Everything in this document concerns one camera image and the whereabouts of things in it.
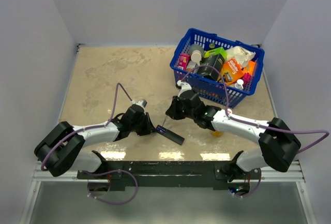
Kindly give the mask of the black remote control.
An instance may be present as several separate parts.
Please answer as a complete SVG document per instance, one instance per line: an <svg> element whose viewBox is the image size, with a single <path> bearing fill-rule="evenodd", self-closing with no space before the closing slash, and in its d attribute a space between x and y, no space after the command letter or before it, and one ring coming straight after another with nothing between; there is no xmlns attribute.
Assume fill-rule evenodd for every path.
<svg viewBox="0 0 331 224"><path fill-rule="evenodd" d="M165 132L164 132L164 133L159 132L158 129L160 129L160 128L161 128L161 129L165 129ZM172 132L171 130L166 129L166 128L164 128L163 126L160 126L160 125L158 125L158 126L156 127L156 131L157 131L160 135L162 135L163 137L165 137L165 138L171 140L172 142L174 142L174 143L176 143L176 144L178 144L178 145L182 145L183 142L184 142L184 140L185 140L184 137L182 137L182 136L180 136L180 135L178 135L178 134Z"/></svg>

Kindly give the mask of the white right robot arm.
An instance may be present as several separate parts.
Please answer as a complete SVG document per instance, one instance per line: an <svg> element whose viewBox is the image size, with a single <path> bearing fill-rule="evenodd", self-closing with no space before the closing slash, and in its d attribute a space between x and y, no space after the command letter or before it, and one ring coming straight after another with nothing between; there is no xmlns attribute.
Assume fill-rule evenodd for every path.
<svg viewBox="0 0 331 224"><path fill-rule="evenodd" d="M256 150L238 152L222 167L224 174L237 179L253 169L267 166L278 172L287 172L301 146L298 138L290 133L281 119L261 121L256 127L249 124L249 118L206 105L192 90L173 96L166 115L173 120L189 118L203 129L229 132L258 144Z"/></svg>

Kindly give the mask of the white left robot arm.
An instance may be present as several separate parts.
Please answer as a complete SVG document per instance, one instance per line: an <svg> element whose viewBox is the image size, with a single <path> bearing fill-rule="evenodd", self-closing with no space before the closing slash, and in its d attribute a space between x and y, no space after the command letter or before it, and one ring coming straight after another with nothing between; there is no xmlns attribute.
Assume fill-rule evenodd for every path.
<svg viewBox="0 0 331 224"><path fill-rule="evenodd" d="M139 136L156 132L149 113L141 104L132 104L125 113L110 121L92 126L73 126L67 121L58 123L36 146L35 156L41 170L58 177L69 170L88 171L94 178L107 173L105 159L96 151L82 152L82 148L102 142L115 142L135 132Z"/></svg>

